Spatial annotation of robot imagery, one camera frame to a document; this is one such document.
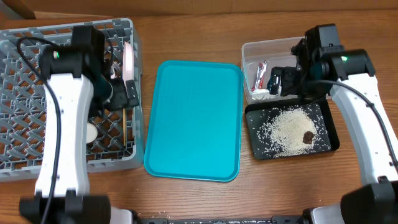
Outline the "red foil sauce packet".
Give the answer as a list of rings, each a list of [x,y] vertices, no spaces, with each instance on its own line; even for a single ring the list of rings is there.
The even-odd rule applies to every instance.
[[[267,70],[268,61],[265,60],[264,62],[259,62],[257,66],[257,73],[256,73],[256,81],[251,91],[253,93],[263,93],[265,90],[263,89],[264,77]]]

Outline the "white paper cup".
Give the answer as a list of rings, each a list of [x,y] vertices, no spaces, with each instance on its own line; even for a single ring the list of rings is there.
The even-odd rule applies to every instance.
[[[94,124],[87,123],[86,125],[86,143],[93,142],[98,136],[98,130]]]

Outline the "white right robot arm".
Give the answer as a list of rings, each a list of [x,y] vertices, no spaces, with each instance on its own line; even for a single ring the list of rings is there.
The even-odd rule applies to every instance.
[[[303,211],[299,223],[397,223],[397,137],[363,49],[345,50],[334,24],[315,26],[291,48],[295,67],[276,67],[272,95],[315,100],[330,95],[347,125],[362,187],[340,202]]]

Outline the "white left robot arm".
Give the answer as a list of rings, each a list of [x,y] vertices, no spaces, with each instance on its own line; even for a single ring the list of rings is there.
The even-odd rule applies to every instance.
[[[112,42],[93,26],[75,26],[70,45],[49,40],[32,71],[45,87],[44,155],[33,198],[22,198],[20,215],[31,223],[138,223],[133,210],[91,195],[86,169],[87,122],[104,111],[139,105],[134,46],[123,45],[120,77],[111,76]]]

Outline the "wooden chopstick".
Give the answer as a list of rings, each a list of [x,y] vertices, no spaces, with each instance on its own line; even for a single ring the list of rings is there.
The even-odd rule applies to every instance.
[[[127,142],[127,139],[126,139],[126,109],[123,109],[123,122],[122,122],[122,125],[123,125],[123,145],[124,145],[124,147],[126,147],[126,142]]]

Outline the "white napkin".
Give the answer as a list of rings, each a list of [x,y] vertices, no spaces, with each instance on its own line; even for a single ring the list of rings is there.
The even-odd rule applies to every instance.
[[[255,89],[252,92],[252,99],[256,101],[266,101],[274,99],[276,95],[272,95],[268,89]]]

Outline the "large white plate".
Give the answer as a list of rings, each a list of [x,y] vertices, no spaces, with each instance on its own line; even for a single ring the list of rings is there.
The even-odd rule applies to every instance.
[[[128,42],[124,43],[122,75],[125,86],[127,86],[128,81],[134,79],[134,50]]]

